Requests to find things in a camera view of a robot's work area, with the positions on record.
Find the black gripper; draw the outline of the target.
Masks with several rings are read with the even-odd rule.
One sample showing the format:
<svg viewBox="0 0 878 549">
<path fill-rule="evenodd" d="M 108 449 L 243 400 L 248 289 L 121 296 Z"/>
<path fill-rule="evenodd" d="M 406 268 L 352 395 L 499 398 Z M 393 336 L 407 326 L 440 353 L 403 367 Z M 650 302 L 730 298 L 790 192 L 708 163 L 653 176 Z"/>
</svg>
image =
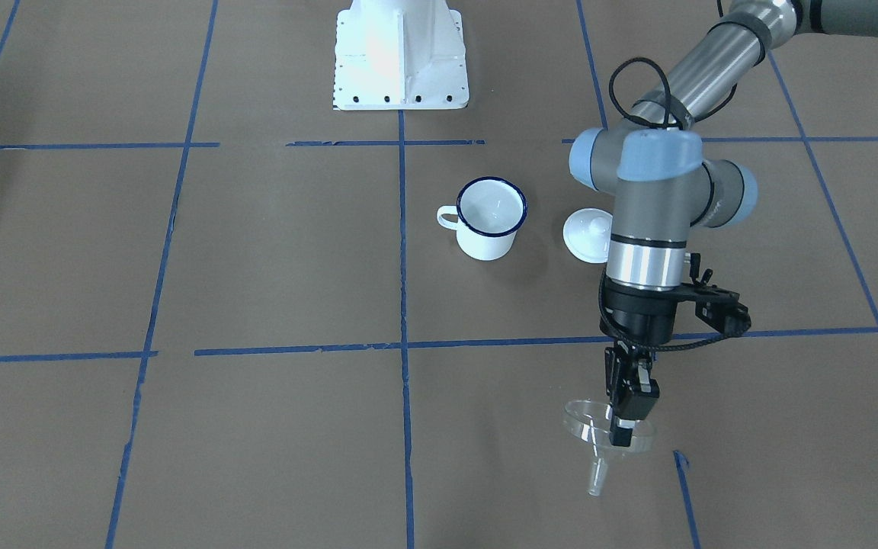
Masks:
<svg viewBox="0 0 878 549">
<path fill-rule="evenodd" d="M 680 302 L 687 301 L 687 284 L 671 291 L 642 289 L 601 281 L 601 330 L 624 341 L 662 347 L 672 340 L 675 317 Z M 654 355 L 645 350 L 614 343 L 605 350 L 606 392 L 610 407 L 610 444 L 628 448 L 636 424 L 645 420 L 661 396 L 658 382 L 652 378 Z"/>
</svg>

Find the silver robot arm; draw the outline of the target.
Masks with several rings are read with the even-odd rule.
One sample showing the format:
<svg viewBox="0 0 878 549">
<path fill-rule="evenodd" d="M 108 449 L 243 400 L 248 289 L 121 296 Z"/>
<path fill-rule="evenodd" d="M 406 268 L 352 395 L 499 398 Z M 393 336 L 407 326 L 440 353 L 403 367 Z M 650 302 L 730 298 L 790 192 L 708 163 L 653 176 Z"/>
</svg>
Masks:
<svg viewBox="0 0 878 549">
<path fill-rule="evenodd" d="M 651 375 L 659 352 L 738 338 L 751 327 L 738 293 L 711 284 L 687 238 L 694 226 L 742 222 L 758 185 L 739 164 L 705 159 L 694 126 L 800 34 L 878 38 L 878 1 L 732 1 L 676 67 L 655 68 L 658 86 L 631 108 L 610 97 L 620 124 L 585 130 L 572 143 L 572 177 L 614 197 L 599 310 L 614 341 L 605 352 L 605 434 L 616 448 L 631 446 L 661 395 Z"/>
</svg>

